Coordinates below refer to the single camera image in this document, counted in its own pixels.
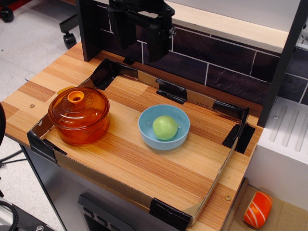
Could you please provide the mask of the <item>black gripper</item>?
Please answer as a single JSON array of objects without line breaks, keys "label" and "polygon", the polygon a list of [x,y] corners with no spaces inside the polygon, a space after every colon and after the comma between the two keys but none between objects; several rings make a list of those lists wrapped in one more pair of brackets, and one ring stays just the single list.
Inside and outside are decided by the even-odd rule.
[{"label": "black gripper", "polygon": [[147,28],[150,63],[168,54],[175,35],[174,14],[175,10],[164,0],[110,0],[108,7],[111,30],[123,50],[137,41],[136,26],[131,21],[151,23]]}]

